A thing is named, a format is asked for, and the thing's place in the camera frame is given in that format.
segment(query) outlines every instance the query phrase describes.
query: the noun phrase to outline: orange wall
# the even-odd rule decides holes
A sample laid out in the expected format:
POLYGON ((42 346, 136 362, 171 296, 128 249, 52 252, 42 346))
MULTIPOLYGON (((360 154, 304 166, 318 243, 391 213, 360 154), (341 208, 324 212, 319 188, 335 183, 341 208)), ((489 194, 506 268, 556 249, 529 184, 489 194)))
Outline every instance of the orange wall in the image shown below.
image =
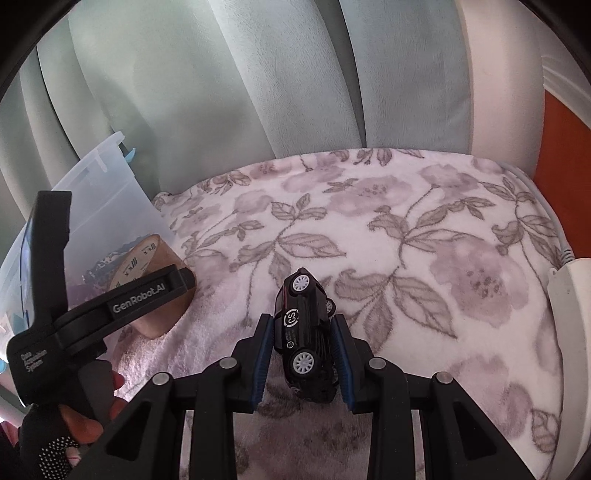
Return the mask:
POLYGON ((546 92, 534 181, 560 218, 577 257, 591 257, 591 130, 546 92))

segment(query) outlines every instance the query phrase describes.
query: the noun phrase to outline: screw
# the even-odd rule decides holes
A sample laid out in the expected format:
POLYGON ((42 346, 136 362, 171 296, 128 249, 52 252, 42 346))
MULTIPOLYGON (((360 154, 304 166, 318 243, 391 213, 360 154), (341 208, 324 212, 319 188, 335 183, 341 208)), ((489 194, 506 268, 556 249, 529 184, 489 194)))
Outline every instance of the screw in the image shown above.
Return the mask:
POLYGON ((449 385, 453 382, 453 376, 449 372, 438 372, 437 375, 435 375, 435 378, 437 378, 439 383, 444 385, 449 385))
POLYGON ((164 385, 168 383, 168 380, 170 380, 170 375, 166 372, 160 372, 152 377, 152 383, 154 385, 164 385))
POLYGON ((227 356, 225 358, 222 358, 220 360, 220 367, 229 370, 231 368, 234 368, 235 366, 237 366, 238 364, 238 360, 236 360, 234 357, 231 356, 227 356))
POLYGON ((381 370, 386 366, 386 360, 378 356, 375 356, 369 361, 369 366, 374 370, 381 370))

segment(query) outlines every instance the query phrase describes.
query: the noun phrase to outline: gray curtain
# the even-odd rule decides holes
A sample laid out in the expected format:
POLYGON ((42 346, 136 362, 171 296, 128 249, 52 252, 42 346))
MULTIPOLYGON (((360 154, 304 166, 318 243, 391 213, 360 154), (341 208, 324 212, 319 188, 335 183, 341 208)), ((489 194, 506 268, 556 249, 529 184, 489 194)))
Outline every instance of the gray curtain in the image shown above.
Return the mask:
POLYGON ((453 0, 83 0, 0 103, 0 255, 112 131, 151 197, 313 151, 468 153, 470 123, 453 0))

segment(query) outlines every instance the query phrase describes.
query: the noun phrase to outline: gloved hand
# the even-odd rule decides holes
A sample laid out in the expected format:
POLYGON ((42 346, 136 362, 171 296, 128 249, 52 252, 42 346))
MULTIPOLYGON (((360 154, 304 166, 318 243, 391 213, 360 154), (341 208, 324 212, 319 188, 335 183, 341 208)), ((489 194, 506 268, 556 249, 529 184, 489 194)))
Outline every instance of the gloved hand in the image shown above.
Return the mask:
MULTIPOLYGON (((113 389, 119 390, 125 384, 125 378, 123 375, 113 372, 113 389)), ((109 416, 113 420, 121 410, 127 405, 127 402, 123 398, 115 397, 109 416)), ((102 425, 96 420, 91 420, 78 412, 72 410, 67 405, 59 405, 61 417, 66 426, 70 431, 72 438, 81 445, 94 443, 103 433, 102 425)))
MULTIPOLYGON (((113 372, 113 390, 125 383, 113 372)), ((127 402, 114 397, 109 410, 114 419, 127 402)), ((97 441, 103 427, 66 405, 33 406, 19 430, 21 460, 35 480, 62 480, 80 461, 80 449, 97 441)))

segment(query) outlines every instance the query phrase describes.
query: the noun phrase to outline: white wheel rim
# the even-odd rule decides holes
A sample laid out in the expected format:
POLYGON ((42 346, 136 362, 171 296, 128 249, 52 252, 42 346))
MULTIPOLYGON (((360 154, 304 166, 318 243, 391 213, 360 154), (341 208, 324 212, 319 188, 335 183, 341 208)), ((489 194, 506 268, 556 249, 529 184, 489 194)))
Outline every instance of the white wheel rim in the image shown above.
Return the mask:
POLYGON ((298 353, 294 358, 293 367, 296 373, 306 375, 314 368, 314 357, 309 352, 298 353))
POLYGON ((304 291, 308 285, 310 285, 310 277, 308 275, 296 277, 291 284, 295 291, 304 291))

